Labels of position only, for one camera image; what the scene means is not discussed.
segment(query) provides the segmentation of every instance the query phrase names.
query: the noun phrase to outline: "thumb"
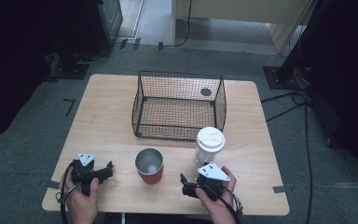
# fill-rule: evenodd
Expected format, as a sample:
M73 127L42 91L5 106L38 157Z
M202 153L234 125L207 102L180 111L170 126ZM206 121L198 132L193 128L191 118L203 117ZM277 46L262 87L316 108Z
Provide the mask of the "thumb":
M97 199L98 196L98 187L100 187L99 179L97 177L93 178L89 186L89 196L91 198Z
M203 189L196 188L196 194L207 208L213 203L213 201L208 197L208 195L205 193Z

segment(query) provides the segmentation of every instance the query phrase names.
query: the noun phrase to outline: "person's left hand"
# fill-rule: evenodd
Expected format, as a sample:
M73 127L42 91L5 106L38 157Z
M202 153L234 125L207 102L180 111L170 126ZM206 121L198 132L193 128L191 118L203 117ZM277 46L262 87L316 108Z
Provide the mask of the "person's left hand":
M75 184L72 181L72 172L74 167L71 167L66 178L65 190L71 189ZM98 214L98 178L93 178L89 186L89 196L81 192L81 187L72 191L66 199L66 206L72 214L74 224L90 224L93 223Z

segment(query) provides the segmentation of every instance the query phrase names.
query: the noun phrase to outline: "white plastic lid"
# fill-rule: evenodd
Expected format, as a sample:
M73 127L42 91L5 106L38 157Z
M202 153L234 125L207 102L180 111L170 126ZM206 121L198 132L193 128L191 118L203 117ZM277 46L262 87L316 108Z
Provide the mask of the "white plastic lid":
M225 136L218 129L206 127L197 134L197 144L207 152L217 153L225 145Z

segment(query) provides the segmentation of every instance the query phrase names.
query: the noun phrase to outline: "human hand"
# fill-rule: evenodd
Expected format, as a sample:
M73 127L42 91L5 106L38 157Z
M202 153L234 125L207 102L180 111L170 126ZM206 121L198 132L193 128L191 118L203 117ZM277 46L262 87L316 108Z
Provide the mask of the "human hand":
M72 172L74 167L69 169L68 176L65 181L66 193L68 189L71 189L75 184L72 181ZM93 223L98 214L98 187L99 180L97 177L93 178L89 186L89 196L84 195L81 192L81 188L73 190L66 199L66 206L72 214L74 224L90 224Z
M234 175L228 170L226 166L223 166L222 170L230 177L230 181L223 181L223 186L226 187L231 192L234 191L235 184L237 183L237 179ZM201 188L196 188L196 193L199 199L202 201L202 205L206 207L211 216L212 222L214 224L235 224L235 219L226 208L225 204L220 201L212 201L205 191ZM231 207L233 205L233 198L230 192L224 191L222 195L222 199L225 200Z

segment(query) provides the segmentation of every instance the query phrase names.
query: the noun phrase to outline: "wire basket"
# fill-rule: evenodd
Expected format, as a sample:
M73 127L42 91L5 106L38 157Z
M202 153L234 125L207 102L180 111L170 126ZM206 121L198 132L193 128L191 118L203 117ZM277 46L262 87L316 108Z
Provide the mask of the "wire basket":
M140 71L132 128L138 137L195 141L202 128L223 131L226 108L222 76Z

